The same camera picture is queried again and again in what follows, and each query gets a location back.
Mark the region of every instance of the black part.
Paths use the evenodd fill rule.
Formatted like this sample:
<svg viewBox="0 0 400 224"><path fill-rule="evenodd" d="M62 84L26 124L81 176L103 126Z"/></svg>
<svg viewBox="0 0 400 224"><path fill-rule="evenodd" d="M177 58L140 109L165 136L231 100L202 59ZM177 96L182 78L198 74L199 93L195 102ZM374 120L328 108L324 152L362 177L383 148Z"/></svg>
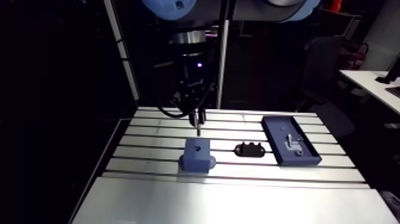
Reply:
<svg viewBox="0 0 400 224"><path fill-rule="evenodd" d="M250 142L246 145L244 142L240 145L237 145L233 152L239 157L263 157L265 154L264 147L261 146L261 143L255 145L253 142Z"/></svg>

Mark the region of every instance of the white desk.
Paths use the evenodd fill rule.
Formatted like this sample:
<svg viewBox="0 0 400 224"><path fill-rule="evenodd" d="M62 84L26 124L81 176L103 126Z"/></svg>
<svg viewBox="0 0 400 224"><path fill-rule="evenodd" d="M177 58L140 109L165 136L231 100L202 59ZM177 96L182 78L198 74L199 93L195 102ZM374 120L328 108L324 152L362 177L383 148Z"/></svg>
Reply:
<svg viewBox="0 0 400 224"><path fill-rule="evenodd" d="M321 163L279 167L261 127L267 115L294 116ZM179 170L191 137L187 118L139 108L73 224L397 223L315 113L207 110L202 137L217 160L208 174ZM267 153L237 157L242 141Z"/></svg>
<svg viewBox="0 0 400 224"><path fill-rule="evenodd" d="M386 88L400 86L400 79L397 78L390 84L376 82L376 77L385 77L387 71L352 71L341 70L345 77L366 90L369 94L377 98L382 103L390 107L394 112L400 115L400 98L394 96Z"/></svg>

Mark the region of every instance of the black cable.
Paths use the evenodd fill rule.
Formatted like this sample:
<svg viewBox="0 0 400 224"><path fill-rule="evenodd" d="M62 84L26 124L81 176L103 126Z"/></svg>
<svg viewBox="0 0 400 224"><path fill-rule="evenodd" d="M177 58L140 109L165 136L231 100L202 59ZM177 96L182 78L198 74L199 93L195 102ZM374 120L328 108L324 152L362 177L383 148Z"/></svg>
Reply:
<svg viewBox="0 0 400 224"><path fill-rule="evenodd" d="M231 7L234 7L234 4L229 4L228 2L232 1L232 2L236 2L235 0L222 0L221 1L221 8L220 8L220 18L218 20L218 38L217 38L217 53L216 53L216 58L218 58L218 60L221 57L221 43L222 43L222 36L223 36L223 29L224 29L224 23L225 20L228 19L229 16L229 12L232 12ZM216 76L219 72L219 68L221 66L220 63L218 63L219 66L215 66L215 72L214 75ZM208 93L210 92L211 88L213 87L213 79L214 77L211 78L210 81L210 86L208 87L208 89L206 90L206 92L204 93L204 96L201 98L201 100L197 103L197 105L190 110L187 113L182 113L182 114L171 114L168 111L164 110L162 108L162 106L159 105L158 101L155 100L156 103L156 107L166 116L172 117L172 118L181 118L181 117L186 117L189 114L192 114L193 112L196 111L197 108L199 108L205 101L205 99L207 98Z"/></svg>

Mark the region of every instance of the blue block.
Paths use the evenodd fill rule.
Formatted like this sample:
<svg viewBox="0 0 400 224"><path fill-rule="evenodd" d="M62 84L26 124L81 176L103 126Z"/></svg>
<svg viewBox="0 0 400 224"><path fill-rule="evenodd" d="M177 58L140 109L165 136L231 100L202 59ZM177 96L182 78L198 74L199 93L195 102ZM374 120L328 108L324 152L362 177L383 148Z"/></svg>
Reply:
<svg viewBox="0 0 400 224"><path fill-rule="evenodd" d="M210 155L210 140L189 138L180 158L180 167L185 172L208 173L215 166L215 158Z"/></svg>

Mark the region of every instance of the fire extinguisher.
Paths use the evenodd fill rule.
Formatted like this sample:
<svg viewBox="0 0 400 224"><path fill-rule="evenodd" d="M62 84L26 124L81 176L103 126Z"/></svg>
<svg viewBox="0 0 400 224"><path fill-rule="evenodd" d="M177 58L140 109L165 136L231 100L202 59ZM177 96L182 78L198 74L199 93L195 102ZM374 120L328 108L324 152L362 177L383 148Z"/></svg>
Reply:
<svg viewBox="0 0 400 224"><path fill-rule="evenodd" d="M361 65L364 63L365 58L367 56L369 50L369 46L366 43L361 44L360 48L357 52L351 54L347 66L345 69L347 70L358 70Z"/></svg>

